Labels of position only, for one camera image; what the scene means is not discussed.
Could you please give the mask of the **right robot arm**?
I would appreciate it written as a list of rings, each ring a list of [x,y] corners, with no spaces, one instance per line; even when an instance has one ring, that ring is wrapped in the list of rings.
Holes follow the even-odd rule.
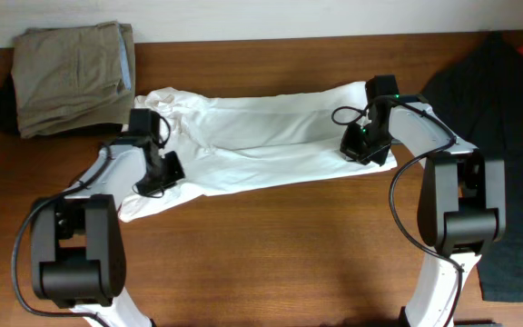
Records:
[[[470,271],[506,229],[505,164],[453,132],[420,94],[401,94],[393,75],[365,85],[367,103],[336,108],[345,128],[340,151],[358,164],[382,165],[393,142],[412,159],[394,174],[388,201],[403,236],[425,256],[418,282],[400,310],[399,326],[451,326]],[[400,221],[395,190],[412,166],[423,169],[417,208],[419,239]]]

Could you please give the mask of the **white printed t-shirt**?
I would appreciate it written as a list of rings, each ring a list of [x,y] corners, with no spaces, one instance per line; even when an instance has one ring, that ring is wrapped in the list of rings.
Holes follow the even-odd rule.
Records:
[[[265,97],[208,98],[171,87],[139,95],[137,109],[148,108],[168,124],[167,150],[177,153],[184,178],[154,198],[129,193],[120,210],[124,222],[163,212],[202,195],[255,189],[368,173],[397,165],[362,165],[340,152],[344,127],[331,113],[367,103],[365,84],[353,82],[318,93]]]

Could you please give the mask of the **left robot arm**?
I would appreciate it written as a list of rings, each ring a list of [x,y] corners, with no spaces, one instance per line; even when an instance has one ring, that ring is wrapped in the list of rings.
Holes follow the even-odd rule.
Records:
[[[161,198],[183,179],[176,152],[160,154],[170,125],[155,111],[133,109],[127,131],[103,145],[94,164],[66,190],[34,202],[22,225],[30,233],[35,296],[56,317],[93,326],[152,326],[126,291],[118,213],[129,193]]]

